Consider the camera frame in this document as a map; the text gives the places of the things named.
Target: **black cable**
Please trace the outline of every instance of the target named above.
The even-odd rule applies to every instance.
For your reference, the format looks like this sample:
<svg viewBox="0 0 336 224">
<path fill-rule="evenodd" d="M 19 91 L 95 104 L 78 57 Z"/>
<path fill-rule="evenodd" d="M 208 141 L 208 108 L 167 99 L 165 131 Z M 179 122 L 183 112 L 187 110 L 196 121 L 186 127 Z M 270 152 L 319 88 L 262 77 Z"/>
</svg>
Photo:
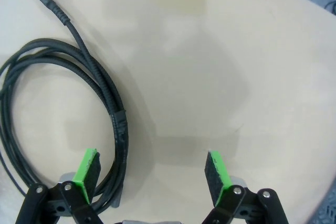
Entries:
<svg viewBox="0 0 336 224">
<path fill-rule="evenodd" d="M 333 15 L 336 15 L 336 1 L 330 1 L 329 3 L 327 3 L 327 4 L 325 5 L 324 9 L 327 9 L 328 6 L 330 6 L 330 5 L 332 5 L 332 6 L 331 6 L 331 13 L 332 13 Z"/>
<path fill-rule="evenodd" d="M 128 154 L 128 127 L 124 107 L 108 73 L 102 65 L 93 58 L 77 30 L 70 22 L 69 17 L 53 0 L 40 0 L 49 8 L 59 20 L 68 27 L 78 44 L 78 48 L 55 39 L 36 39 L 24 45 L 17 53 L 12 55 L 0 68 L 0 76 L 4 75 L 4 84 L 0 91 L 0 137 L 4 150 L 17 171 L 20 178 L 29 187 L 33 183 L 41 183 L 29 163 L 26 161 L 14 138 L 11 122 L 11 105 L 14 85 L 19 75 L 30 65 L 36 63 L 50 63 L 65 67 L 92 87 L 106 107 L 113 125 L 115 141 L 115 157 L 111 169 L 103 181 L 97 186 L 95 196 L 100 198 L 92 204 L 97 213 L 103 212 L 122 190 L 126 171 Z M 29 54 L 33 49 L 40 51 Z M 71 61 L 60 54 L 66 54 Z M 24 191 L 18 185 L 10 173 L 0 153 L 0 161 L 16 188 L 25 196 Z"/>
</svg>

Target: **cable connector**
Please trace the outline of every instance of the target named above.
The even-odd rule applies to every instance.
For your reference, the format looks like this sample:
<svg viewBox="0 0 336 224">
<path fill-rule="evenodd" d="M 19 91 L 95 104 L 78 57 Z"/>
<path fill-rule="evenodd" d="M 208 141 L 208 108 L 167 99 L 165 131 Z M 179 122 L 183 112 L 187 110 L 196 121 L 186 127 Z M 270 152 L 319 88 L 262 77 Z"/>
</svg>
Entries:
<svg viewBox="0 0 336 224">
<path fill-rule="evenodd" d="M 63 23 L 66 25 L 70 18 L 63 12 L 63 10 L 53 0 L 40 0 L 49 10 L 51 10 Z"/>
</svg>

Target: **screw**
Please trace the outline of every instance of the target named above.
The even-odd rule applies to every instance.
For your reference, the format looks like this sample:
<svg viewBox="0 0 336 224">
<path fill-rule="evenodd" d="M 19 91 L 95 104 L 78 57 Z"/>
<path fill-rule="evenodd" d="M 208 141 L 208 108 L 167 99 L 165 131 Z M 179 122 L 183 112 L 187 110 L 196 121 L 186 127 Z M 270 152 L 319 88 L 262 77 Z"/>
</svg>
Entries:
<svg viewBox="0 0 336 224">
<path fill-rule="evenodd" d="M 263 195 L 265 198 L 269 198 L 269 197 L 271 197 L 271 194 L 270 194 L 268 191 L 264 191 L 264 192 L 262 193 L 262 195 Z"/>
<path fill-rule="evenodd" d="M 64 186 L 64 189 L 65 189 L 65 191 L 70 190 L 70 189 L 71 189 L 71 184 L 66 184 L 66 185 Z"/>
<path fill-rule="evenodd" d="M 36 192 L 39 194 L 39 193 L 42 193 L 43 191 L 43 187 L 39 186 L 36 188 Z"/>
<path fill-rule="evenodd" d="M 241 193 L 242 193 L 242 191 L 241 191 L 241 189 L 240 189 L 239 187 L 235 187 L 235 188 L 233 189 L 233 192 L 234 192 L 235 194 L 241 194 Z"/>
</svg>

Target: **table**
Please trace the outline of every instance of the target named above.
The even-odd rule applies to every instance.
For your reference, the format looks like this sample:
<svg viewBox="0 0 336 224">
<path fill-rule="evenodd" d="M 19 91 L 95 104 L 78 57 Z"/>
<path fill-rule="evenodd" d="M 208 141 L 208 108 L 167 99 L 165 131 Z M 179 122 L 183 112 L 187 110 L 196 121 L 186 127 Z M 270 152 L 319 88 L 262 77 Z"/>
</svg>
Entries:
<svg viewBox="0 0 336 224">
<path fill-rule="evenodd" d="M 336 19 L 307 0 L 56 0 L 121 93 L 130 129 L 121 206 L 100 215 L 201 223 L 212 208 L 208 149 L 252 191 L 277 191 L 304 223 L 335 176 Z M 74 43 L 38 0 L 0 0 L 0 59 L 39 37 Z M 13 120 L 23 152 L 52 185 L 87 147 L 113 161 L 109 117 L 73 73 L 30 67 Z M 0 222 L 23 197 L 0 169 Z M 72 223 L 63 219 L 60 223 Z"/>
</svg>

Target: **screw head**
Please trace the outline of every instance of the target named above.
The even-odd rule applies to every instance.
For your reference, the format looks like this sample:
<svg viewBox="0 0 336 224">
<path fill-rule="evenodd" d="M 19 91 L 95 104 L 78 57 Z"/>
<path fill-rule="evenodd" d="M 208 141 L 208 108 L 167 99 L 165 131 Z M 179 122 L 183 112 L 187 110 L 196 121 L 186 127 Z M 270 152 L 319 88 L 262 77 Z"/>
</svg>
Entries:
<svg viewBox="0 0 336 224">
<path fill-rule="evenodd" d="M 241 189 L 240 189 L 239 187 L 235 187 L 235 188 L 233 189 L 233 192 L 234 192 L 235 194 L 241 194 L 241 193 L 242 193 L 242 191 L 241 191 Z"/>
<path fill-rule="evenodd" d="M 70 189 L 71 189 L 71 184 L 66 184 L 66 185 L 64 186 L 64 189 L 65 189 L 65 191 L 70 190 Z"/>
<path fill-rule="evenodd" d="M 265 198 L 269 198 L 269 197 L 271 197 L 271 194 L 270 194 L 268 191 L 264 191 L 264 192 L 262 193 L 262 195 L 263 195 Z"/>
<path fill-rule="evenodd" d="M 36 188 L 36 192 L 39 194 L 39 193 L 42 193 L 43 191 L 43 187 L 39 186 Z"/>
</svg>

